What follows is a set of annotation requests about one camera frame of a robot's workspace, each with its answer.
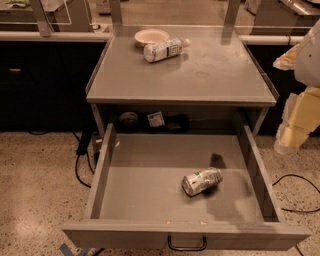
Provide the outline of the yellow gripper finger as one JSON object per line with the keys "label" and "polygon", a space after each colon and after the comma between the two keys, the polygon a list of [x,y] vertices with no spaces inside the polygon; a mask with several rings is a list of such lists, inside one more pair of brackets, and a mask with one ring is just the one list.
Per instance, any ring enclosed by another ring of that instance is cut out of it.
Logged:
{"label": "yellow gripper finger", "polygon": [[285,103],[274,150],[296,153],[309,135],[320,126],[320,89],[307,87],[299,95],[291,93]]}
{"label": "yellow gripper finger", "polygon": [[299,45],[291,47],[273,62],[273,67],[279,70],[293,70]]}

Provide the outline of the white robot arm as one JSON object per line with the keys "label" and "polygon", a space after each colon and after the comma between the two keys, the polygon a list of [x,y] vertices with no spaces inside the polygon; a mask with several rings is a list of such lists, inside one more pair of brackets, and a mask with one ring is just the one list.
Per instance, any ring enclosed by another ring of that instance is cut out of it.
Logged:
{"label": "white robot arm", "polygon": [[289,95],[274,143],[276,152],[291,154],[320,126],[320,21],[299,44],[278,57],[273,66],[293,70],[295,79],[306,86],[299,95]]}

